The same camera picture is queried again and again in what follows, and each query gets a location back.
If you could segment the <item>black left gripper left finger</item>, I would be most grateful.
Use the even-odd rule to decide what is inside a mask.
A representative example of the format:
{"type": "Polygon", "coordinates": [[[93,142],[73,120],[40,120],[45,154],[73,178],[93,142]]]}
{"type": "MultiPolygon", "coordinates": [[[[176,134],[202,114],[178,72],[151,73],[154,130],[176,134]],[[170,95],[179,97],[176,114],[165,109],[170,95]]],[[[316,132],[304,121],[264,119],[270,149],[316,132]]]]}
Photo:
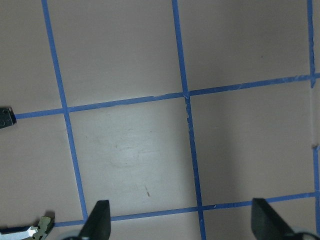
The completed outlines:
{"type": "Polygon", "coordinates": [[[110,235],[110,202],[109,200],[99,200],[79,232],[78,238],[80,240],[108,240],[110,235]]]}

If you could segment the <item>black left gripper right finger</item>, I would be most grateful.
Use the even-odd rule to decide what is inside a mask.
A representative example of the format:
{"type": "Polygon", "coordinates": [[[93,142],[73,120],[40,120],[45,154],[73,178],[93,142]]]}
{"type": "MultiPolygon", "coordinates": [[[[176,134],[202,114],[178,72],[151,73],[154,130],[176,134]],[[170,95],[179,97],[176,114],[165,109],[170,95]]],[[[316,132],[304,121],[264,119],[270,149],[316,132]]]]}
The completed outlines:
{"type": "Polygon", "coordinates": [[[264,198],[253,198],[251,204],[251,231],[256,240],[303,240],[264,198]]]}

